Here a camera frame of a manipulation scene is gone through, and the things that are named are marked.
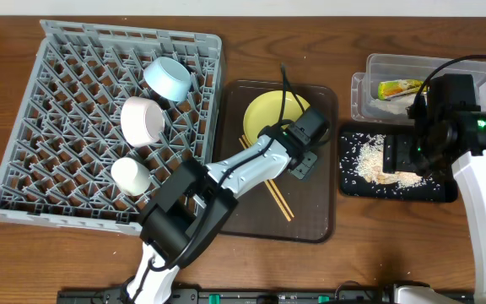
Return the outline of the rice food waste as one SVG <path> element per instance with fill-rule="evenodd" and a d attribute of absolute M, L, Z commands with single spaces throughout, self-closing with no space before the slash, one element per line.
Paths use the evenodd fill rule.
<path fill-rule="evenodd" d="M 359 159 L 357 171 L 367 182 L 378 184 L 398 182 L 401 186 L 412 187 L 418 186 L 422 179 L 429 179 L 408 172 L 385 173 L 382 168 L 384 140 L 385 137 L 380 138 L 379 143 L 367 143 L 360 150 L 362 158 Z"/>

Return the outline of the green orange snack wrapper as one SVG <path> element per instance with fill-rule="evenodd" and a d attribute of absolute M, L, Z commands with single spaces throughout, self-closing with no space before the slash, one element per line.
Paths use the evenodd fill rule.
<path fill-rule="evenodd" d="M 380 82 L 378 85 L 378 99 L 390 100 L 391 98 L 417 93 L 423 81 L 416 79 L 398 79 Z"/>

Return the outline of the light blue bowl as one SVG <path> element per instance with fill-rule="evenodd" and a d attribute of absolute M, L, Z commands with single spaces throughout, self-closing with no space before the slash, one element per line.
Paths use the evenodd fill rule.
<path fill-rule="evenodd" d="M 144 69 L 143 78 L 158 95 L 176 102 L 186 100 L 192 85 L 186 67 L 169 57 L 155 59 Z"/>

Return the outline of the white plastic cup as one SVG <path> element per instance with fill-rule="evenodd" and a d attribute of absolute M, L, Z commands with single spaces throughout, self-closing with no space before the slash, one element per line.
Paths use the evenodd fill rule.
<path fill-rule="evenodd" d="M 128 196 L 145 193 L 151 181 L 149 170 L 132 158 L 123 157 L 111 167 L 111 176 L 118 188 Z"/>

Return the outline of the white napkin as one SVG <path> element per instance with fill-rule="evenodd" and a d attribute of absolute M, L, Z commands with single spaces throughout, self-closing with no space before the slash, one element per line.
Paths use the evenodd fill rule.
<path fill-rule="evenodd" d="M 374 116 L 381 120 L 410 122 L 407 108 L 412 104 L 412 101 L 372 100 L 369 103 L 369 107 L 375 112 Z"/>

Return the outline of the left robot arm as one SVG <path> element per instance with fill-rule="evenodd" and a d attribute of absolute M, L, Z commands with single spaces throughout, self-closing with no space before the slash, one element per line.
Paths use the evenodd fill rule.
<path fill-rule="evenodd" d="M 202 254 L 238 204 L 256 185 L 284 171 L 297 171 L 312 150 L 323 145 L 331 123 L 307 108 L 294 121 L 280 118 L 260 132 L 249 148 L 206 165 L 190 159 L 180 164 L 141 209 L 143 256 L 138 271 L 123 288 L 124 303 L 164 303 L 180 269 Z"/>

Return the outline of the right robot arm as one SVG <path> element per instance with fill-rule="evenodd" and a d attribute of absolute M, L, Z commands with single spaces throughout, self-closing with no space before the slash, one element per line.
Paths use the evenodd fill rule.
<path fill-rule="evenodd" d="M 486 112 L 476 102 L 473 77 L 443 74 L 424 81 L 408 109 L 414 134 L 384 143 L 386 173 L 452 177 L 467 214 L 475 263 L 476 303 L 486 303 Z"/>

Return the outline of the black waste tray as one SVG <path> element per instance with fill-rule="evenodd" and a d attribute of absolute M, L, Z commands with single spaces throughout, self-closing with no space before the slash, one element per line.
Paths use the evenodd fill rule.
<path fill-rule="evenodd" d="M 400 199 L 406 201 L 432 201 L 451 203 L 458 198 L 456 183 L 452 180 L 437 181 L 433 176 L 422 179 L 418 186 L 405 187 L 398 182 L 378 184 L 367 182 L 357 171 L 361 148 L 380 142 L 386 135 L 409 135 L 413 127 L 394 126 L 369 122 L 346 122 L 340 127 L 338 153 L 340 190 L 348 196 Z"/>

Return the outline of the clear plastic waste bin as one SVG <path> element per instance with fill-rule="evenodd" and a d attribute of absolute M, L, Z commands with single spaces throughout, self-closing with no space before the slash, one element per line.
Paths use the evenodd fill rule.
<path fill-rule="evenodd" d="M 417 57 L 392 54 L 371 54 L 367 57 L 366 71 L 355 73 L 351 84 L 351 117 L 358 122 L 377 122 L 385 124 L 408 125 L 410 122 L 393 122 L 381 120 L 374 116 L 369 103 L 372 100 L 379 100 L 377 91 L 378 85 L 383 81 L 398 79 L 425 80 L 440 65 L 447 62 L 446 58 L 438 57 Z M 438 74 L 445 73 L 470 74 L 473 77 L 474 89 L 476 90 L 476 102 L 486 111 L 486 62 L 462 61 L 444 68 Z M 400 97 L 390 101 L 411 101 L 413 96 Z"/>

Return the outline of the dark brown serving tray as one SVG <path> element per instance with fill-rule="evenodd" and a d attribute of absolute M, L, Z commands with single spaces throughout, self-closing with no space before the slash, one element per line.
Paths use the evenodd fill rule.
<path fill-rule="evenodd" d="M 280 90 L 276 82 L 236 80 L 224 87 L 219 122 L 215 134 L 213 161 L 242 151 L 243 116 L 259 95 Z M 267 186 L 263 183 L 238 198 L 238 205 L 224 224 L 222 233 L 293 242 L 321 243 L 335 229 L 337 144 L 330 140 L 313 151 L 317 162 L 304 180 L 289 172 L 275 179 L 294 218 L 286 220 Z"/>

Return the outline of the yellow round plate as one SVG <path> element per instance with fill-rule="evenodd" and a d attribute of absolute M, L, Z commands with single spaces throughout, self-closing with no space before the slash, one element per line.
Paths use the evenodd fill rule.
<path fill-rule="evenodd" d="M 252 145 L 259 133 L 266 127 L 278 122 L 283 98 L 282 90 L 269 91 L 259 95 L 246 108 L 243 118 L 244 141 Z M 310 107 L 309 102 L 300 95 L 294 96 L 287 92 L 284 102 L 282 121 L 295 122 L 305 110 Z"/>

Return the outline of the grey plastic dish rack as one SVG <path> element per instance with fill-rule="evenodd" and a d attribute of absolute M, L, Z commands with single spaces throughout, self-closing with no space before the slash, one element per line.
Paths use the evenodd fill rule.
<path fill-rule="evenodd" d="M 225 61 L 214 34 L 44 20 L 45 39 L 0 165 L 0 221 L 138 235 L 138 211 L 185 159 L 212 159 Z M 133 96 L 154 99 L 144 69 L 158 57 L 184 64 L 186 100 L 160 99 L 165 130 L 142 148 L 120 118 Z M 120 158 L 151 184 L 124 194 L 111 176 Z"/>

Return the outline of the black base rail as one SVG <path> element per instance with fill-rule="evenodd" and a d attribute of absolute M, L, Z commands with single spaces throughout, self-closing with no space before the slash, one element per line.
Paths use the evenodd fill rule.
<path fill-rule="evenodd" d="M 367 303 L 381 300 L 391 303 L 392 297 L 385 291 L 358 290 L 339 291 L 250 291 L 250 290 L 197 290 L 175 289 L 166 304 L 320 304 L 320 303 Z M 114 304 L 123 303 L 119 289 L 107 290 L 60 290 L 57 304 Z"/>

